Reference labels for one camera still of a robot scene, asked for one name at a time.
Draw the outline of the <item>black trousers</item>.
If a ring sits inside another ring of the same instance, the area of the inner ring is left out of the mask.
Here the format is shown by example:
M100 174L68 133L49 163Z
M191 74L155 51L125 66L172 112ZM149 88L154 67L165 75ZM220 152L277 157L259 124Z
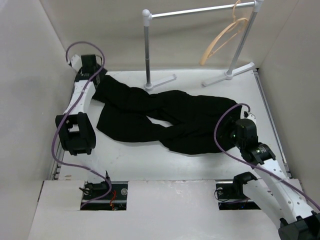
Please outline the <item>black trousers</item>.
M104 104L97 129L125 143L159 141L172 152L199 155L229 150L228 121L241 117L233 99L180 90L149 94L105 75L93 96Z

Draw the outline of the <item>beige plastic hanger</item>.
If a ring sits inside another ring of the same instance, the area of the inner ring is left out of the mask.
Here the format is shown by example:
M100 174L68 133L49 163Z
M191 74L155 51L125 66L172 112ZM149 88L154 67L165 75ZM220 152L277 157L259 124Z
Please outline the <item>beige plastic hanger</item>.
M225 27L208 45L199 60L199 65L204 66L209 58L215 55L221 48L227 45L233 38L242 33L249 20L246 17L236 16L236 7L241 3L237 0L232 8L232 22Z

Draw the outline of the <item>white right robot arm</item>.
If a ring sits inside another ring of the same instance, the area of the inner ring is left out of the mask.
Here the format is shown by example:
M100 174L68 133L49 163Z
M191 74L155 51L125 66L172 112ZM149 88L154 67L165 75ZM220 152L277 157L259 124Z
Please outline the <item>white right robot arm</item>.
M318 240L319 213L308 204L302 191L288 182L270 147L259 142L255 122L248 118L228 119L222 129L228 142L239 149L244 163L258 174L235 176L233 194L253 200L274 223L280 239Z

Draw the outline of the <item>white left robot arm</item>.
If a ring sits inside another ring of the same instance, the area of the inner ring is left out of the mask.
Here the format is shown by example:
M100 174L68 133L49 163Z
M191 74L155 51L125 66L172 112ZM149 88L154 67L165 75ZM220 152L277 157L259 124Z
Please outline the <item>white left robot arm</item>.
M99 168L99 161L93 156L97 144L96 133L87 111L100 84L102 64L97 63L95 54L85 54L72 59L71 66L77 69L73 92L66 110L55 117L62 149L76 158L79 163L65 163L65 166L87 170L90 173L87 184L80 188L88 196L86 203L108 199L112 195L112 184L108 172Z

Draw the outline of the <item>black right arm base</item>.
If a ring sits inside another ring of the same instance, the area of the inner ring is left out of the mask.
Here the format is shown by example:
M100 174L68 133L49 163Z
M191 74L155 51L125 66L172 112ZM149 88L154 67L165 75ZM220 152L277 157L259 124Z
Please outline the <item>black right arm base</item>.
M220 211L260 210L253 200L238 191L231 180L216 181L214 197Z

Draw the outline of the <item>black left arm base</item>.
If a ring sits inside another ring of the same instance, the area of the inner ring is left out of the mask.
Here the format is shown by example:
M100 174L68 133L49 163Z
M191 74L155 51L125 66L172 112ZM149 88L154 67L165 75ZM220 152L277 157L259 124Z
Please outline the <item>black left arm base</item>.
M126 211L129 183L113 181L108 183L86 182L82 191L80 210L82 211Z

